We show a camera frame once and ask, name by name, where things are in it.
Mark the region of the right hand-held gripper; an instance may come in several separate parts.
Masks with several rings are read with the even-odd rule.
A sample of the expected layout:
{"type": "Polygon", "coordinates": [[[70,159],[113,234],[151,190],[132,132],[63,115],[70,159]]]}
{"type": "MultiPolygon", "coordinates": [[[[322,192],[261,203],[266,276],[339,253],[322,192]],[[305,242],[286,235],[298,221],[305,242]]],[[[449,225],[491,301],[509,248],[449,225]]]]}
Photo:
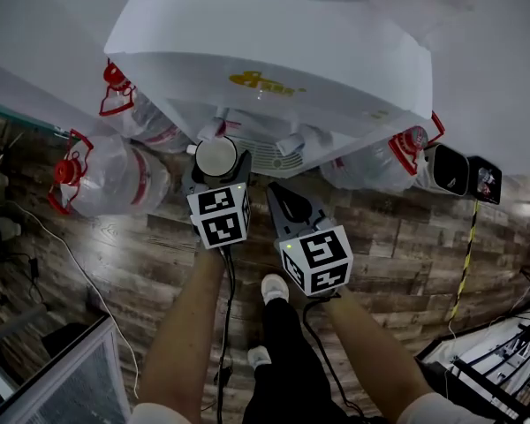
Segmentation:
{"type": "Polygon", "coordinates": [[[282,267],[299,289],[318,297],[348,284],[353,255],[345,228],[283,183],[268,184],[266,196],[282,267]]]}

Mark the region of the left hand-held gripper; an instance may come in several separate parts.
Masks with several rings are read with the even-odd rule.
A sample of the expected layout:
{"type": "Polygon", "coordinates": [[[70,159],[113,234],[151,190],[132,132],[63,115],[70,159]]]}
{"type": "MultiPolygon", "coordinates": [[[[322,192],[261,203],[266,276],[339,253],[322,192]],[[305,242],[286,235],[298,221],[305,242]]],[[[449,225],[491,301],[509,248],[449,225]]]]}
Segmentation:
{"type": "Polygon", "coordinates": [[[209,190],[206,177],[196,163],[185,168],[182,192],[188,195],[191,221],[206,249],[247,239],[251,211],[246,184],[252,160],[251,152],[244,150],[231,172],[229,183],[234,185],[209,190]]]}

